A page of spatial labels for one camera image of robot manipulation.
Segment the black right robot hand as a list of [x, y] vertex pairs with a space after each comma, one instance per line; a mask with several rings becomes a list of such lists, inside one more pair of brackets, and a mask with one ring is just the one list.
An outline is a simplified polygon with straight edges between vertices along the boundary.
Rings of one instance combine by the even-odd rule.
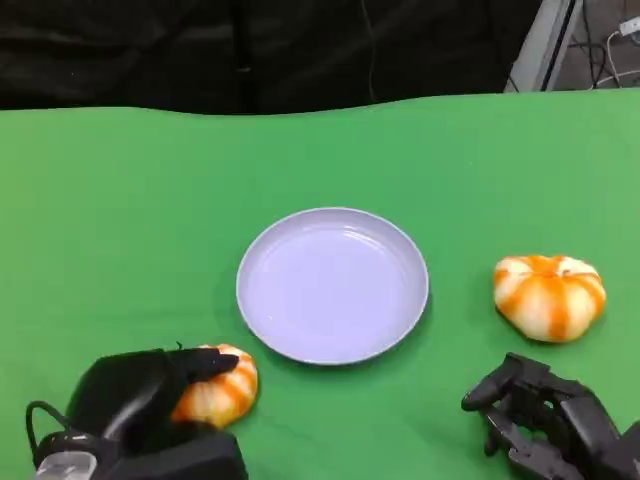
[[621, 432], [591, 389], [547, 364], [508, 353], [461, 408], [484, 419], [485, 455], [505, 451], [527, 479], [639, 477], [639, 424]]

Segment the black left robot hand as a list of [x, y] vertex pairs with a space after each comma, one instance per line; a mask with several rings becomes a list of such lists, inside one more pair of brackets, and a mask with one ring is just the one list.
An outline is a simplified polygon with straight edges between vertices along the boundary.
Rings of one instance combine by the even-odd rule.
[[136, 448], [169, 422], [187, 388], [239, 363], [217, 348], [147, 350], [96, 360], [81, 377], [66, 419], [73, 429]]

